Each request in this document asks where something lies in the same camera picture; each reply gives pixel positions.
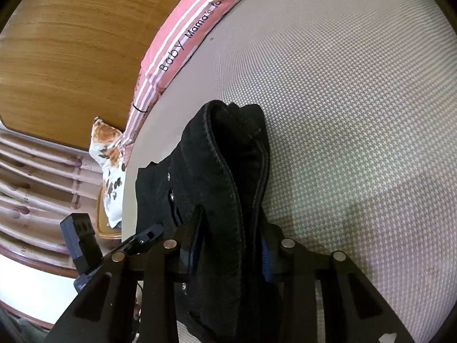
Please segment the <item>left hand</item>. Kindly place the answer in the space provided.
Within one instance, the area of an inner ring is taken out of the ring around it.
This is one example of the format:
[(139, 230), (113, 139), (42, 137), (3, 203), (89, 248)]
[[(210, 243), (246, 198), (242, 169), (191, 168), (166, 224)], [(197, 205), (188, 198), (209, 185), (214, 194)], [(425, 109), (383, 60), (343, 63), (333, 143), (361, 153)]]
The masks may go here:
[(137, 302), (135, 302), (135, 307), (134, 307), (134, 313), (133, 313), (133, 318), (135, 320), (139, 320), (141, 315), (141, 306)]

